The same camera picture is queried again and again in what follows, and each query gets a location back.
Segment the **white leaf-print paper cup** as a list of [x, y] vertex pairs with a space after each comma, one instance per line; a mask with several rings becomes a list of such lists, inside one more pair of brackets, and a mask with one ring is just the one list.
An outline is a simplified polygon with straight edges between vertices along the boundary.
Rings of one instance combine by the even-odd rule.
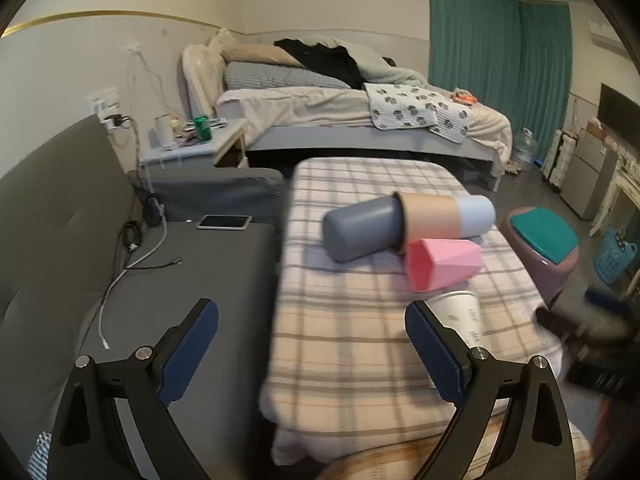
[[480, 297], [469, 290], [445, 292], [426, 304], [443, 326], [455, 330], [469, 347], [483, 345], [484, 325], [480, 315]]

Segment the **light blue cup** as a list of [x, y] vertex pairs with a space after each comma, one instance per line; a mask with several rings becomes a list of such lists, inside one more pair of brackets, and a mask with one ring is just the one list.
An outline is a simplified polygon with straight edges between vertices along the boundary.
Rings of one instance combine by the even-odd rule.
[[483, 195], [456, 195], [459, 211], [459, 237], [472, 238], [486, 234], [496, 221], [496, 211], [490, 199]]

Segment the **pink faceted cup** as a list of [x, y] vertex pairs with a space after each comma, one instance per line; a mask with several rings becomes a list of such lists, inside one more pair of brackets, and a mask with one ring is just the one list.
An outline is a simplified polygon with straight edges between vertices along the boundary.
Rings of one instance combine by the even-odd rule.
[[414, 292], [457, 285], [480, 272], [482, 248], [472, 240], [420, 238], [406, 249], [405, 271]]

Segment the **tan cardboard cup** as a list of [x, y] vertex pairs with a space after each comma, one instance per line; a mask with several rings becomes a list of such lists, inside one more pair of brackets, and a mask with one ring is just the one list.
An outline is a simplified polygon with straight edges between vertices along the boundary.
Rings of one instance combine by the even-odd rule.
[[457, 240], [461, 237], [460, 210], [453, 197], [401, 192], [396, 192], [394, 197], [402, 215], [401, 254], [420, 238]]

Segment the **dark grey cup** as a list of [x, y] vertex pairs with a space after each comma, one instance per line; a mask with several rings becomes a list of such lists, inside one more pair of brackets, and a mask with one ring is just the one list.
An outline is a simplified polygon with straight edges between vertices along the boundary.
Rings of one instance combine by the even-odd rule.
[[322, 240], [339, 263], [397, 249], [404, 240], [401, 204], [395, 196], [383, 196], [331, 210], [322, 219]]

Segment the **purple plastic stool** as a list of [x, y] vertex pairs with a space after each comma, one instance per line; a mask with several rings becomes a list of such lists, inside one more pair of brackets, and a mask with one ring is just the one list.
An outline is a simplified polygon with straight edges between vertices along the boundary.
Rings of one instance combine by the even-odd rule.
[[552, 307], [578, 263], [574, 230], [547, 208], [523, 207], [512, 210], [499, 231], [521, 259], [544, 303]]

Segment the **blue laundry basket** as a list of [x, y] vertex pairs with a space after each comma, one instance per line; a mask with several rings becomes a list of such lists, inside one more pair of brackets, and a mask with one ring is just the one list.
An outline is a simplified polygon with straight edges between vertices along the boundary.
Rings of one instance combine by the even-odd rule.
[[638, 246], [627, 242], [610, 226], [604, 231], [593, 267], [607, 285], [614, 284], [638, 254]]

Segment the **teal stool cushion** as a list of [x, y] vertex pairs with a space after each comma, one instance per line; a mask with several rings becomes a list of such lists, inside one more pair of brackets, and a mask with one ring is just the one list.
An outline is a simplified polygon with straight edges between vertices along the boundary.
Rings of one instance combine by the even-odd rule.
[[574, 230], [549, 209], [537, 207], [514, 214], [510, 223], [529, 247], [555, 264], [561, 263], [578, 246]]

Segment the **white side table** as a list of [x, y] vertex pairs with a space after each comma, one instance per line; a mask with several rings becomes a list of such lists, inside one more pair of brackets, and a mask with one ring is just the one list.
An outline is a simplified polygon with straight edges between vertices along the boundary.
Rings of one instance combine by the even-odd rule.
[[608, 223], [608, 217], [612, 214], [620, 194], [625, 195], [636, 209], [639, 209], [639, 164], [634, 160], [630, 164], [626, 164], [622, 158], [616, 162], [612, 179], [591, 223], [590, 237], [601, 232]]

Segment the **grey mini fridge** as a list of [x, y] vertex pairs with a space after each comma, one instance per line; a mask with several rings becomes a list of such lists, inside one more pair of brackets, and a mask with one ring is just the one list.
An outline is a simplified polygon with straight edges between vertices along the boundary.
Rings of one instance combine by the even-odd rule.
[[596, 216], [616, 164], [616, 151], [582, 129], [560, 193], [582, 220], [593, 220]]

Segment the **grey sofa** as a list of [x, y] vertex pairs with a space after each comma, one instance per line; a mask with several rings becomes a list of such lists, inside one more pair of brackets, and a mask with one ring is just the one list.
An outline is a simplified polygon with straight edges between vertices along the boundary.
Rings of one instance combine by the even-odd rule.
[[[166, 226], [122, 264], [122, 227], [141, 212], [96, 118], [42, 144], [1, 180], [1, 434], [21, 465], [54, 426], [78, 356], [103, 362], [154, 344], [202, 299], [216, 336], [170, 407], [215, 479], [262, 472], [258, 392], [266, 374], [282, 212], [280, 172], [154, 168]], [[248, 214], [243, 231], [199, 230], [206, 214]]]

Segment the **plaid blanket on table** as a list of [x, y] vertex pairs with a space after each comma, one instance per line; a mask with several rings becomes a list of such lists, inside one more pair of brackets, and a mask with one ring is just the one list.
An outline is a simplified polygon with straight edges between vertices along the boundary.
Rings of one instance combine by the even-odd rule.
[[276, 427], [279, 466], [328, 464], [369, 448], [431, 437], [454, 407], [435, 390], [405, 331], [413, 300], [397, 252], [334, 262], [324, 215], [395, 192], [460, 195], [442, 166], [320, 157], [293, 171], [267, 378], [260, 409]]

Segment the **water bottle jug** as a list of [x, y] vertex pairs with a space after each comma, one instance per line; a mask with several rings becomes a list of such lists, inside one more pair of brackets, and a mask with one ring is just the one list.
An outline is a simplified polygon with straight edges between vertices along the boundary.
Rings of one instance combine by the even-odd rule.
[[536, 139], [534, 134], [524, 128], [514, 140], [512, 160], [521, 170], [529, 171], [534, 166], [536, 155]]

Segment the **black television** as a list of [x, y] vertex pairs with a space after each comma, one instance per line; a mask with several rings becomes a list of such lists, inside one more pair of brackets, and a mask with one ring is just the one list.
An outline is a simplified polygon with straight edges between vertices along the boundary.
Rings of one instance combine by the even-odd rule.
[[601, 84], [597, 118], [631, 146], [639, 148], [640, 106], [636, 102], [607, 84]]

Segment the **smartphone on sofa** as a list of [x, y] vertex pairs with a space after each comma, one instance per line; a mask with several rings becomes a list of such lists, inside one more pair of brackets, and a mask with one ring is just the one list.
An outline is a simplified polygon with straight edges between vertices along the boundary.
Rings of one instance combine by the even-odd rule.
[[199, 230], [243, 231], [251, 221], [248, 214], [206, 214], [196, 227]]

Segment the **teal curtain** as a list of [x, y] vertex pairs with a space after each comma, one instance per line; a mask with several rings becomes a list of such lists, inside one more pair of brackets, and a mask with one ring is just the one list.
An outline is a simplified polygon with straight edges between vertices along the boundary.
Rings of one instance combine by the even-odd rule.
[[430, 0], [428, 81], [471, 91], [526, 128], [544, 159], [562, 127], [573, 68], [570, 8], [521, 0]]

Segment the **air conditioner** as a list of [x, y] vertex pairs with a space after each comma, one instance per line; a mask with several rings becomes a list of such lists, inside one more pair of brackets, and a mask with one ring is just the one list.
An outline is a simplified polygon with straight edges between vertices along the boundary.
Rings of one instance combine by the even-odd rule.
[[627, 56], [627, 50], [616, 34], [615, 29], [608, 23], [589, 22], [590, 37], [594, 44], [600, 48], [617, 52], [619, 55]]

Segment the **leaf-print quilt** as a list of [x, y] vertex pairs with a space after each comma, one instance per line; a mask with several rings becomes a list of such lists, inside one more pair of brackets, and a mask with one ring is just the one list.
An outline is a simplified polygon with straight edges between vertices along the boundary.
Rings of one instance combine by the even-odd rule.
[[380, 130], [425, 129], [461, 144], [470, 131], [469, 107], [408, 84], [364, 85], [373, 125]]

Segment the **white kettle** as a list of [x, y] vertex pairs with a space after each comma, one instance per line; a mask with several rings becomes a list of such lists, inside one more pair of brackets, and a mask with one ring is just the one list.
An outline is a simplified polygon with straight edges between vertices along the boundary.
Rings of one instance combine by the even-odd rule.
[[171, 117], [168, 114], [154, 119], [154, 130], [158, 144], [165, 150], [170, 150], [175, 144], [174, 128], [171, 125]]

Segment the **bedside table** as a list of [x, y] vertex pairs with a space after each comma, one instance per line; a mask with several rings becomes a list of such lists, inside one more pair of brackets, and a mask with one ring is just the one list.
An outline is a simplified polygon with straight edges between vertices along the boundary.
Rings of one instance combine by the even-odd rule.
[[213, 130], [206, 142], [175, 145], [171, 148], [149, 148], [142, 152], [141, 166], [168, 167], [242, 167], [246, 164], [246, 119], [231, 119], [224, 128]]

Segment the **green can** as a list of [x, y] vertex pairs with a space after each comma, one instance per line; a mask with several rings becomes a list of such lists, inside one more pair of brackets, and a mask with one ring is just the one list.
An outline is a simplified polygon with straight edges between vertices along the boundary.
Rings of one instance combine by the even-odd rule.
[[198, 116], [193, 119], [193, 125], [198, 140], [201, 142], [208, 142], [212, 138], [210, 133], [209, 118], [204, 116]]

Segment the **green blanket on bed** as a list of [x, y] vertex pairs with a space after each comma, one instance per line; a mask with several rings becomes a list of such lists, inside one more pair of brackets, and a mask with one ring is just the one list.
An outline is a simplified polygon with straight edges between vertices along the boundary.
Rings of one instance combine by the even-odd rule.
[[323, 35], [303, 36], [302, 41], [308, 46], [322, 44], [328, 48], [344, 47], [356, 62], [363, 79], [370, 84], [411, 84], [421, 88], [427, 86], [424, 75], [411, 68], [391, 66], [378, 52], [363, 44]]

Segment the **bed with white headboard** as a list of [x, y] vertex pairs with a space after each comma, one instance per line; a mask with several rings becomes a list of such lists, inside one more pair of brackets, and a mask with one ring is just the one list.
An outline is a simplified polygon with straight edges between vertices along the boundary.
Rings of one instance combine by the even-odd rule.
[[246, 119], [246, 145], [254, 151], [386, 151], [449, 155], [484, 162], [484, 178], [496, 190], [513, 146], [509, 119], [477, 102], [463, 103], [464, 92], [427, 84], [470, 112], [470, 131], [461, 144], [425, 129], [380, 130], [373, 125], [367, 93], [314, 87], [228, 90], [222, 47], [236, 40], [221, 29], [208, 44], [190, 44], [181, 57], [192, 116]]

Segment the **black clothing on bed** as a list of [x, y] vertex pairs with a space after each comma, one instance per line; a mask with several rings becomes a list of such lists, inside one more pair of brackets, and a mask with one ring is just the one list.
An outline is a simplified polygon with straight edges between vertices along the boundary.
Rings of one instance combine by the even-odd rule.
[[310, 46], [303, 41], [290, 38], [278, 40], [274, 45], [288, 52], [308, 70], [343, 81], [352, 89], [363, 89], [364, 78], [360, 74], [358, 65], [342, 46], [333, 48], [323, 44]]

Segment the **checked pillow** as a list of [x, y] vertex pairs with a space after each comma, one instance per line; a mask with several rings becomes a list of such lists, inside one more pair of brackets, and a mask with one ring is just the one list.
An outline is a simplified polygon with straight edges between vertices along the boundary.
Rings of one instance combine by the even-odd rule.
[[306, 68], [250, 62], [229, 63], [224, 69], [224, 84], [228, 90], [285, 87], [349, 89], [344, 81]]

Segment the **beige pillow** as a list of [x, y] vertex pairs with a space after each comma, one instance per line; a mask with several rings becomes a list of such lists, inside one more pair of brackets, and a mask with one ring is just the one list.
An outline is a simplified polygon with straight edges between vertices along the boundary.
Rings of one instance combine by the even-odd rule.
[[301, 62], [298, 62], [285, 50], [276, 46], [268, 46], [268, 44], [230, 42], [222, 47], [221, 55], [227, 63], [245, 62], [303, 67]]

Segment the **wall power strip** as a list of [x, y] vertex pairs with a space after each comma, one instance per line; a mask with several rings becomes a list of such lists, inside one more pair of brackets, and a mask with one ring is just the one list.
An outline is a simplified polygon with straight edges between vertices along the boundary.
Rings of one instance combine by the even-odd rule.
[[120, 113], [120, 99], [116, 87], [106, 88], [92, 92], [87, 96], [90, 112], [99, 119], [107, 133], [112, 133], [115, 129], [113, 115]]

